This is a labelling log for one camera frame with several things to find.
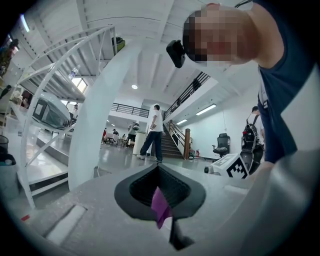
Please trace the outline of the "black scooter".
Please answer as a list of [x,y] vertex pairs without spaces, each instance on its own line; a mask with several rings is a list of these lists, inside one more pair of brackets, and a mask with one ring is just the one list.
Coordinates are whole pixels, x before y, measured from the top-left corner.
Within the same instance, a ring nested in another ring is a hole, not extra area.
[[264,147],[260,142],[257,129],[254,124],[246,122],[241,138],[240,156],[247,168],[248,174],[252,175],[259,165],[264,154]]

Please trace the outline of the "grey waste bin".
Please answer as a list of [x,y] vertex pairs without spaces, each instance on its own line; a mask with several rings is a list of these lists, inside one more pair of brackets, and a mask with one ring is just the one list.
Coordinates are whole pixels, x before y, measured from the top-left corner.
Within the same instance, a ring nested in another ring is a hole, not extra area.
[[17,176],[18,166],[11,154],[0,154],[0,191],[6,200],[11,200],[19,195]]

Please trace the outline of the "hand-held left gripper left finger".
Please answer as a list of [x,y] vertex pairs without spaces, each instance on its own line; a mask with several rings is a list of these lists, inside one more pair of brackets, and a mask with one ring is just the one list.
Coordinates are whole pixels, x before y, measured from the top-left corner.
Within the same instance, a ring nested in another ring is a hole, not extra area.
[[131,218],[155,221],[156,213],[152,210],[151,204],[158,184],[158,165],[144,165],[141,170],[129,175],[116,185],[114,199]]

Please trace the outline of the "white metal shelving rack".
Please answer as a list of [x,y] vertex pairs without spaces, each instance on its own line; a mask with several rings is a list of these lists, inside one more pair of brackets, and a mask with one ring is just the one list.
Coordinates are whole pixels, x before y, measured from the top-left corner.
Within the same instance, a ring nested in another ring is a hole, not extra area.
[[[29,206],[34,209],[34,196],[54,187],[54,184],[32,190],[32,185],[59,177],[56,184],[68,180],[65,171],[51,172],[35,166],[35,160],[42,151],[35,151],[40,130],[68,135],[74,128],[71,124],[65,129],[56,129],[33,119],[36,104],[42,92],[55,95],[67,107],[68,103],[81,104],[85,101],[85,90],[93,84],[103,68],[116,55],[116,29],[114,26],[90,28],[69,35],[41,51],[31,62],[15,85],[31,94],[28,107],[13,102],[8,104],[5,112],[4,135],[8,138],[8,151],[16,160],[17,178]],[[79,72],[73,80],[68,78],[71,70],[80,65]]]

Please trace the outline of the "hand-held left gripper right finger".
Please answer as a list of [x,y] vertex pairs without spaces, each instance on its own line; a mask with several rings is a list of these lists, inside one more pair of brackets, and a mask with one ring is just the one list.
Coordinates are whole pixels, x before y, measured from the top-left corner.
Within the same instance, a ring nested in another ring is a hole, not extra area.
[[172,217],[159,229],[175,250],[180,251],[194,243],[183,234],[178,220],[192,217],[206,199],[204,187],[197,181],[165,166],[158,166],[158,187],[168,202]]

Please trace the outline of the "purple cloth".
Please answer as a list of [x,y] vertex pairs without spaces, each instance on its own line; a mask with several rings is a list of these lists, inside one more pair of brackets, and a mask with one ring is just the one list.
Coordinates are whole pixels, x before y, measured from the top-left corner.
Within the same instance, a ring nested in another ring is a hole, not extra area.
[[158,186],[156,187],[152,197],[151,209],[155,213],[156,225],[160,230],[165,220],[172,217],[172,210]]

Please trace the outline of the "black office chair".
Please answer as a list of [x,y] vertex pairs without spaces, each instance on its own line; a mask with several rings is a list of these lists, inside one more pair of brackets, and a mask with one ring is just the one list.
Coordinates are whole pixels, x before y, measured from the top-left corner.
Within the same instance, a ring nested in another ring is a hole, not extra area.
[[217,137],[217,146],[213,145],[213,152],[220,158],[230,153],[230,137],[227,133],[220,133]]

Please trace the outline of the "black mezzanine railing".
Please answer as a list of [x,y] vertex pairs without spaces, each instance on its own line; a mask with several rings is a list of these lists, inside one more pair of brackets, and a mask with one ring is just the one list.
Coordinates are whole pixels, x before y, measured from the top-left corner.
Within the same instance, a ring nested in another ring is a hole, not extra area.
[[178,107],[181,106],[197,89],[199,89],[210,76],[201,71],[175,100],[175,102],[164,113],[164,120],[167,119]]
[[120,104],[120,103],[113,103],[110,110],[114,111],[114,112],[120,112],[120,113],[124,113],[124,114],[140,116],[140,117],[144,117],[144,118],[148,118],[149,112],[150,112],[148,109],[134,107],[134,106],[130,106],[130,105],[124,105],[124,104]]

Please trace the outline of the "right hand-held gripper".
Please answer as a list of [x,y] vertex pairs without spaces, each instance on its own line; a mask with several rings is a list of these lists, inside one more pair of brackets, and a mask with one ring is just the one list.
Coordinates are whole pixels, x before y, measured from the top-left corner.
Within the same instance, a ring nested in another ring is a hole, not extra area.
[[204,168],[206,174],[246,179],[249,171],[239,153],[229,153]]

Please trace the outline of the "dark wooden staircase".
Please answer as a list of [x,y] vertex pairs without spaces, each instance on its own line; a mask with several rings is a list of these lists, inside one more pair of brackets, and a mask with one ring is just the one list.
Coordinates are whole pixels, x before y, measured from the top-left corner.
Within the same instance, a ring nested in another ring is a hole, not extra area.
[[[191,142],[192,142],[192,138],[190,137],[190,152],[189,152],[189,159],[187,160],[193,160],[195,158],[194,153],[191,149]],[[180,151],[178,150],[177,146],[175,145],[173,139],[169,134],[169,122],[163,125],[161,146],[162,146],[162,153],[165,157],[184,159],[183,155],[180,153]]]

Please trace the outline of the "white square pillar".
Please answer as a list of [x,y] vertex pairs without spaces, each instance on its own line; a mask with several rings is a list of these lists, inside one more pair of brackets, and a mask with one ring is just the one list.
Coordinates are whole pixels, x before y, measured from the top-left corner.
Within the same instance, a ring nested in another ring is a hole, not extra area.
[[132,41],[117,53],[96,78],[77,117],[69,148],[70,191],[94,177],[107,118],[123,80],[143,48]]

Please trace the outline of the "cream cylindrical bin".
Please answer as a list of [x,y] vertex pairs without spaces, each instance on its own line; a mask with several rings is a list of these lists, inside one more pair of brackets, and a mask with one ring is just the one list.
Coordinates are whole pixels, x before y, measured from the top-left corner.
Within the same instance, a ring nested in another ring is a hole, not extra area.
[[146,132],[141,132],[138,131],[136,133],[136,137],[135,137],[135,142],[134,142],[134,147],[133,147],[133,151],[132,154],[133,155],[139,155],[140,154],[140,150],[146,140],[147,137],[147,133]]

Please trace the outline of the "clear water bottle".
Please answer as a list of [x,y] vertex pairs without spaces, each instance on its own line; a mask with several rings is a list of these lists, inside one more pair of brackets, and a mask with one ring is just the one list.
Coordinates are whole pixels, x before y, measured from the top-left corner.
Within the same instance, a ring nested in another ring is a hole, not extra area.
[[76,75],[78,74],[79,70],[80,70],[80,65],[78,64],[76,67],[74,67],[71,72],[68,75],[68,78],[72,81]]

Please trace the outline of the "white and grey appliance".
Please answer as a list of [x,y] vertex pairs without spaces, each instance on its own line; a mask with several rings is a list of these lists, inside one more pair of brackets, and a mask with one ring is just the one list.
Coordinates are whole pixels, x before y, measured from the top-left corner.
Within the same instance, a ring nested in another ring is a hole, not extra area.
[[68,108],[54,94],[48,92],[41,93],[32,117],[37,122],[58,130],[64,130],[71,125]]

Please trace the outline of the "wooden stair banister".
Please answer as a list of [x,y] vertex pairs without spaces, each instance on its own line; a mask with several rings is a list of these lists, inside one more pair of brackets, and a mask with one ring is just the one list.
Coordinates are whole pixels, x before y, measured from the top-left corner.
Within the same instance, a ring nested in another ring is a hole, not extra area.
[[186,128],[185,131],[181,131],[172,120],[169,121],[168,132],[173,142],[175,143],[177,149],[182,154],[185,160],[190,158],[190,138],[191,130]]

